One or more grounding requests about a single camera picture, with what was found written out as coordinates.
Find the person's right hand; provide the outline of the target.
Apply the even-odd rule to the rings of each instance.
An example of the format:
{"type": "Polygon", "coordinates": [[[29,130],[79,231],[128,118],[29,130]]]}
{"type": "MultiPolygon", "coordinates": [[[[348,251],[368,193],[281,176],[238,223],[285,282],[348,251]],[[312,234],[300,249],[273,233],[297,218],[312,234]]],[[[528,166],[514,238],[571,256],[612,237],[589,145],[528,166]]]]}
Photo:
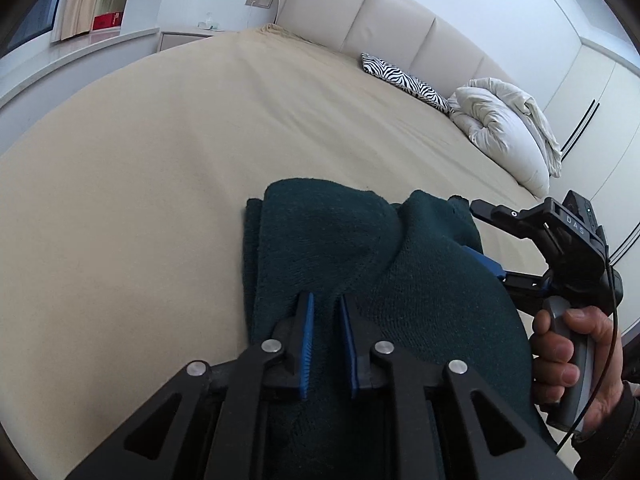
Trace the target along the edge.
{"type": "MultiPolygon", "coordinates": [[[[600,389],[582,420],[582,433],[589,436],[613,413],[623,395],[622,340],[613,322],[597,307],[567,310],[563,320],[570,330],[593,340],[593,381],[597,382],[603,376],[600,389]]],[[[570,362],[574,344],[552,332],[551,316],[547,311],[536,314],[533,331],[529,343],[535,356],[534,401],[537,404],[559,402],[580,377],[578,367],[570,362]]]]}

